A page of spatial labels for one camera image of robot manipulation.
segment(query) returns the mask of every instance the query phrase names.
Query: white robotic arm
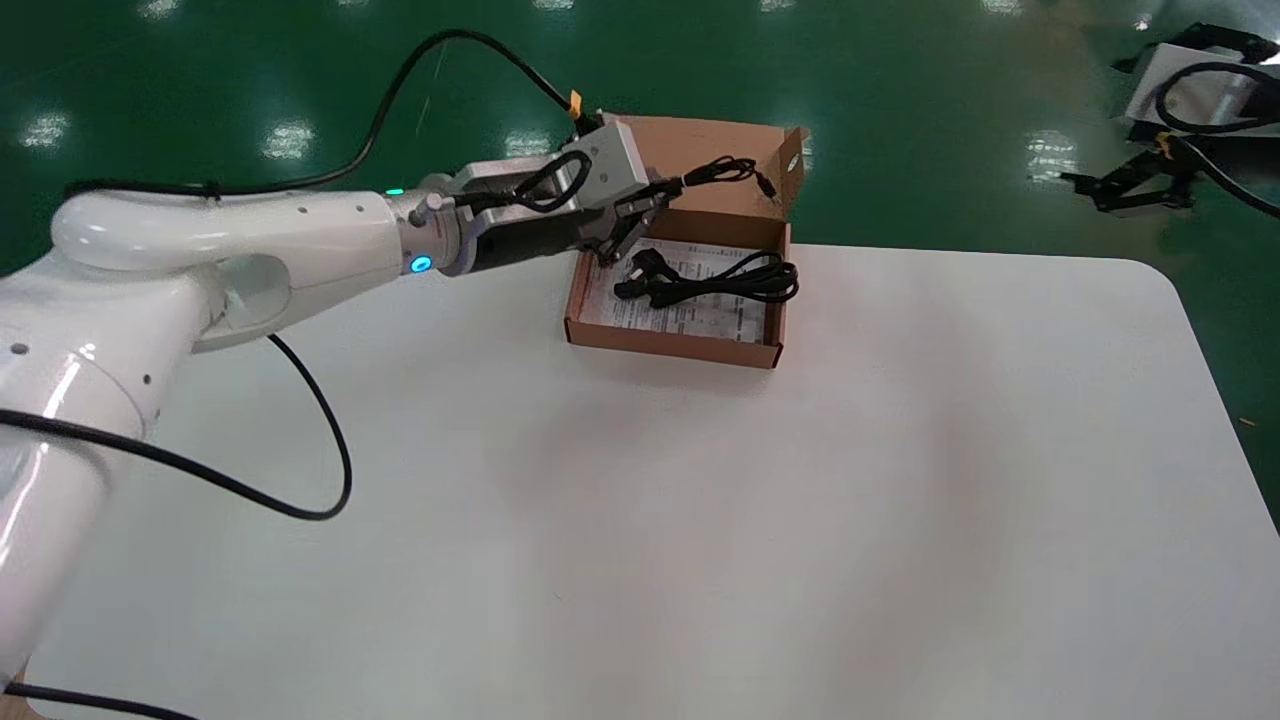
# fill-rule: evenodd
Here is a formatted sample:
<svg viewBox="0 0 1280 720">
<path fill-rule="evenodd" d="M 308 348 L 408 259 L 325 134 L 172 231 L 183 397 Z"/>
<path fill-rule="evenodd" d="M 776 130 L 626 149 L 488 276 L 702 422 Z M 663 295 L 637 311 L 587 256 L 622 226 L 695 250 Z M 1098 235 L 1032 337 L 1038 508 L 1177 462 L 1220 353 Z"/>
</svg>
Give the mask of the white robotic arm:
<svg viewBox="0 0 1280 720">
<path fill-rule="evenodd" d="M 143 438 L 191 352 L 403 274 L 572 249 L 611 261 L 671 200 L 650 187 L 614 122 L 553 155 L 475 163 L 397 195 L 78 195 L 54 217 L 54 250 L 0 279 L 0 409 Z M 0 687 L 127 469 L 124 454 L 0 427 Z"/>
</svg>

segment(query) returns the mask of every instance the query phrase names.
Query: box lid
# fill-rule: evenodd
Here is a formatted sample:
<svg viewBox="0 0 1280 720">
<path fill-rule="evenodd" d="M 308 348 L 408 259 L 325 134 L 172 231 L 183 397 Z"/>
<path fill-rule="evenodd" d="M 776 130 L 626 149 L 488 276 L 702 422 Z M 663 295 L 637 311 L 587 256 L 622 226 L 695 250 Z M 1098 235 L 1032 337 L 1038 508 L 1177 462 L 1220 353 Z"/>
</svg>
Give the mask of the box lid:
<svg viewBox="0 0 1280 720">
<path fill-rule="evenodd" d="M 756 169 L 778 191 L 769 200 L 751 181 L 712 183 L 690 188 L 672 208 L 783 220 L 804 184 L 801 143 L 809 135 L 805 128 L 643 115 L 618 119 L 631 127 L 645 167 L 659 176 L 682 176 L 722 155 L 732 155 L 754 159 Z"/>
</svg>

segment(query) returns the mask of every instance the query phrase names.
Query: yellow tag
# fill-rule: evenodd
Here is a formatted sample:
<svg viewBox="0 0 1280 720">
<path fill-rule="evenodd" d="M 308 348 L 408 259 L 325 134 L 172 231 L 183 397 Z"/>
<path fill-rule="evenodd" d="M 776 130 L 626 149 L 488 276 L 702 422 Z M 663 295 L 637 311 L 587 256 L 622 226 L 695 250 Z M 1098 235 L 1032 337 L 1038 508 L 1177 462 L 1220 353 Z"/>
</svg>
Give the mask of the yellow tag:
<svg viewBox="0 0 1280 720">
<path fill-rule="evenodd" d="M 1170 136 L 1172 136 L 1172 133 L 1170 132 L 1162 132 L 1156 136 L 1156 145 L 1160 146 L 1160 151 L 1165 154 L 1166 160 L 1174 159 L 1174 151 L 1171 147 L 1169 147 Z"/>
</svg>

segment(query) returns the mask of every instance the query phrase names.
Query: power cord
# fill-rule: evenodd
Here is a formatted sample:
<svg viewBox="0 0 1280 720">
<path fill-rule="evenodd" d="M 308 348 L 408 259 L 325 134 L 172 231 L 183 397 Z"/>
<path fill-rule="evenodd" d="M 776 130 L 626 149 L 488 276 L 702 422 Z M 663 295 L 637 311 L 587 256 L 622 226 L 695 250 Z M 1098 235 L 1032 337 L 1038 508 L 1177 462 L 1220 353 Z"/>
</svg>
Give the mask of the power cord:
<svg viewBox="0 0 1280 720">
<path fill-rule="evenodd" d="M 742 272 L 755 260 L 767 263 Z M 631 259 L 635 269 L 627 279 L 613 286 L 620 300 L 649 296 L 649 306 L 660 309 L 700 295 L 736 295 L 759 302 L 781 304 L 800 292 L 800 274 L 782 255 L 762 250 L 739 260 L 732 268 L 707 279 L 694 281 L 677 273 L 660 252 L 648 247 Z"/>
<path fill-rule="evenodd" d="M 549 200 L 538 201 L 534 200 L 532 192 L 538 186 L 543 184 L 548 179 L 556 176 L 561 168 L 564 165 L 577 161 L 577 174 L 573 176 L 573 182 L 570 183 L 564 192 L 552 197 Z M 490 208 L 499 208 L 503 205 L 521 205 L 529 208 L 535 213 L 550 213 L 562 208 L 566 202 L 577 195 L 577 191 L 582 190 L 586 184 L 588 178 L 591 176 L 591 159 L 581 150 L 570 150 L 559 158 L 552 160 L 543 165 L 540 170 L 525 178 L 515 190 L 511 192 L 467 192 L 462 195 L 454 195 L 453 202 L 458 208 L 470 206 L 471 211 L 480 214 Z"/>
<path fill-rule="evenodd" d="M 765 197 L 773 200 L 778 196 L 778 191 L 769 182 L 769 178 L 764 177 L 764 173 L 756 169 L 755 160 L 722 155 L 705 165 L 699 165 L 689 170 L 684 176 L 653 182 L 628 200 L 643 200 L 660 192 L 666 192 L 672 197 L 680 197 L 686 187 L 698 187 L 714 182 L 742 182 L 751 178 L 755 178 L 755 184 L 760 187 L 760 192 Z"/>
<path fill-rule="evenodd" d="M 1201 73 L 1228 73 L 1233 76 L 1247 77 L 1258 83 L 1260 90 L 1266 90 L 1267 92 L 1280 96 L 1280 78 L 1275 78 L 1260 70 L 1258 68 L 1251 65 L 1238 65 L 1234 63 L 1196 63 L 1194 65 L 1187 65 L 1185 68 L 1169 76 L 1169 79 L 1166 79 L 1164 85 L 1161 85 L 1156 90 L 1156 96 L 1155 96 L 1156 114 L 1160 115 L 1161 122 L 1164 122 L 1170 128 L 1196 135 L 1224 135 L 1229 132 L 1256 129 L 1280 123 L 1280 114 L 1272 114 L 1261 118 L 1252 118 L 1248 120 L 1239 120 L 1235 123 L 1206 126 L 1199 123 L 1188 123 L 1187 120 L 1183 120 L 1181 118 L 1170 113 L 1169 94 L 1181 81 L 1189 78 L 1190 76 L 1198 76 Z"/>
<path fill-rule="evenodd" d="M 1244 202 L 1249 208 L 1265 213 L 1272 218 L 1280 219 L 1280 205 L 1268 202 L 1253 192 L 1249 192 L 1243 184 L 1235 182 L 1231 176 L 1226 174 L 1222 168 L 1208 159 L 1208 155 L 1203 150 L 1192 142 L 1193 137 L 1179 137 L 1176 135 L 1169 136 L 1166 142 L 1169 142 L 1171 151 L 1184 151 L 1190 155 L 1192 163 L 1197 165 L 1197 169 L 1203 172 L 1211 181 L 1213 181 L 1219 187 L 1225 190 L 1233 197 Z"/>
<path fill-rule="evenodd" d="M 324 418 L 329 423 L 329 429 L 333 432 L 334 443 L 338 446 L 338 455 L 342 457 L 342 493 L 338 496 L 338 501 L 325 510 L 307 510 L 305 507 L 289 505 L 283 500 L 271 497 L 262 491 L 255 489 L 236 478 L 232 478 L 230 475 L 214 470 L 201 462 L 196 462 L 189 457 L 184 457 L 175 452 L 170 452 L 131 437 L 109 433 L 88 425 L 4 409 L 0 409 L 0 425 L 9 425 L 67 439 L 77 439 L 100 445 L 102 447 L 110 447 L 111 450 L 119 450 L 120 452 L 128 452 L 129 455 L 145 457 L 152 462 L 168 465 L 174 470 L 195 475 L 225 489 L 227 492 L 237 495 L 256 505 L 261 505 L 268 510 L 274 510 L 282 515 L 288 515 L 289 518 L 296 518 L 298 520 L 328 520 L 342 512 L 343 507 L 347 506 L 347 501 L 351 498 L 352 471 L 351 452 L 347 450 L 347 441 L 342 436 L 342 428 L 338 425 L 338 418 L 333 414 L 333 407 L 329 406 L 329 401 L 320 389 L 320 384 L 316 383 L 314 377 L 311 377 L 311 372 L 307 370 L 307 366 L 302 364 L 302 360 L 296 352 L 293 352 L 293 348 L 285 345 L 279 336 L 269 334 L 266 337 L 275 343 L 275 347 L 278 347 L 285 357 L 289 359 L 289 363 L 293 364 L 293 368 L 297 369 L 298 374 L 302 375 L 302 379 L 307 383 L 307 387 L 311 388 L 311 395 L 315 396 L 316 404 L 320 406 L 320 411 L 324 413 Z"/>
<path fill-rule="evenodd" d="M 1236 182 L 1231 176 L 1229 176 L 1222 168 L 1220 168 L 1208 155 L 1196 145 L 1197 137 L 1224 135 L 1231 132 L 1240 132 L 1247 129 L 1256 129 L 1267 126 L 1280 123 L 1280 114 L 1271 114 L 1260 118 L 1251 118 L 1248 120 L 1239 120 L 1234 123 L 1221 123 L 1221 124 L 1199 124 L 1189 123 L 1181 118 L 1174 115 L 1169 110 L 1169 95 L 1174 87 L 1188 77 L 1197 76 L 1201 73 L 1228 73 L 1240 77 L 1247 77 L 1254 81 L 1260 87 L 1258 90 L 1265 90 L 1271 95 L 1280 97 L 1280 78 L 1276 78 L 1266 72 L 1252 65 L 1240 65 L 1234 63 L 1196 63 L 1193 65 L 1187 65 L 1185 68 L 1178 70 L 1176 73 L 1169 76 L 1155 94 L 1155 106 L 1156 114 L 1160 115 L 1161 122 L 1172 129 L 1193 133 L 1188 137 L 1180 137 L 1175 135 L 1165 136 L 1165 142 L 1167 142 L 1167 155 L 1172 158 L 1175 151 L 1183 151 L 1199 170 L 1202 170 L 1211 181 L 1213 181 L 1219 187 L 1225 190 L 1233 197 L 1244 202 L 1249 208 L 1265 213 L 1272 218 L 1280 219 L 1280 205 L 1263 200 L 1245 188 L 1243 184 Z"/>
<path fill-rule="evenodd" d="M 356 151 L 356 154 L 351 158 L 351 160 L 347 160 L 347 163 L 339 168 L 315 176 L 306 176 L 289 181 L 271 182 L 265 184 L 250 184 L 250 186 L 223 186 L 214 181 L 201 184 L 189 184 L 189 183 L 161 183 L 161 182 L 145 182 L 145 181 L 114 179 L 114 178 L 95 178 L 95 179 L 76 181 L 67 184 L 63 195 L 65 197 L 73 197 L 76 195 L 79 195 L 82 192 L 88 192 L 92 190 L 128 190 L 134 192 L 157 192 L 164 195 L 186 195 L 193 197 L 218 199 L 218 197 L 228 197 L 236 195 L 261 195 L 266 192 L 303 190 L 308 187 L 315 187 L 317 184 L 325 184 L 333 182 L 355 172 L 356 168 L 358 168 L 361 163 L 364 163 L 365 159 L 369 158 L 370 151 L 372 151 L 374 149 L 374 143 L 378 141 L 378 136 L 383 131 L 383 124 L 387 122 L 387 115 L 390 113 L 392 105 L 396 102 L 396 96 L 399 94 L 401 87 L 404 85 L 404 81 L 408 79 L 410 73 L 412 73 L 413 68 L 417 67 L 417 61 L 422 59 L 422 55 L 425 55 L 429 50 L 431 50 L 436 45 L 440 45 L 448 40 L 454 40 L 454 38 L 472 40 L 497 51 L 499 55 L 506 58 L 511 64 L 516 65 L 516 68 L 518 68 L 522 73 L 525 73 L 525 76 L 529 77 L 529 79 L 531 79 L 534 85 L 538 86 L 538 88 L 541 90 L 544 95 L 550 97 L 552 101 L 556 102 L 562 110 L 564 110 L 566 113 L 572 111 L 570 101 L 563 95 L 561 95 L 559 91 L 556 90 L 556 87 L 547 81 L 547 78 L 544 78 L 538 70 L 532 68 L 532 65 L 522 60 L 518 55 L 516 55 L 515 51 L 512 51 L 509 47 L 507 47 L 498 40 L 483 32 L 476 32 L 472 29 L 462 29 L 462 28 L 445 29 L 428 37 L 426 40 L 420 42 L 417 47 L 413 49 L 412 53 L 408 54 L 408 58 L 404 59 L 404 61 L 401 64 L 399 70 L 396 73 L 396 77 L 392 79 L 392 85 L 387 88 L 387 92 L 383 94 L 383 100 L 381 102 L 378 104 L 378 110 L 374 113 L 374 120 L 369 126 L 369 132 L 365 133 L 365 141 L 364 143 L 361 143 L 360 150 Z M 586 135 L 599 127 L 599 122 L 588 115 L 580 115 L 573 122 L 579 135 Z M 580 174 L 582 177 L 582 182 L 585 182 L 586 173 L 580 173 Z"/>
<path fill-rule="evenodd" d="M 97 707 L 99 710 L 127 712 L 129 715 L 138 715 L 142 717 L 155 717 L 155 720 L 196 720 L 191 715 L 183 715 L 182 712 L 156 707 L 154 705 L 145 705 L 129 700 L 118 700 L 114 697 L 74 693 L 70 691 L 60 691 L 58 688 L 28 685 L 26 683 L 9 683 L 9 685 L 4 689 L 4 693 L 13 697 L 24 697 L 27 700 L 45 700 L 64 705 L 82 705 L 84 707 Z"/>
</svg>

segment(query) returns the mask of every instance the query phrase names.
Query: white table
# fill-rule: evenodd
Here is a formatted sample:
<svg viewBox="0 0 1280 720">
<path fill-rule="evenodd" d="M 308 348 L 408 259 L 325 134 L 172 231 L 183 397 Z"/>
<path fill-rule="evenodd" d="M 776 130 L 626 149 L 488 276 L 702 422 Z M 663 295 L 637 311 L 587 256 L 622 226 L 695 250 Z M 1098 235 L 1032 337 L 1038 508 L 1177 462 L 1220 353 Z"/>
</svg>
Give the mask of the white table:
<svg viewBox="0 0 1280 720">
<path fill-rule="evenodd" d="M 348 511 L 140 470 L 28 680 L 206 720 L 1275 720 L 1280 538 L 1164 278 L 795 256 L 772 373 L 566 345 L 568 258 L 288 331 Z M 192 361 L 157 441 L 337 492 L 265 342 Z"/>
</svg>

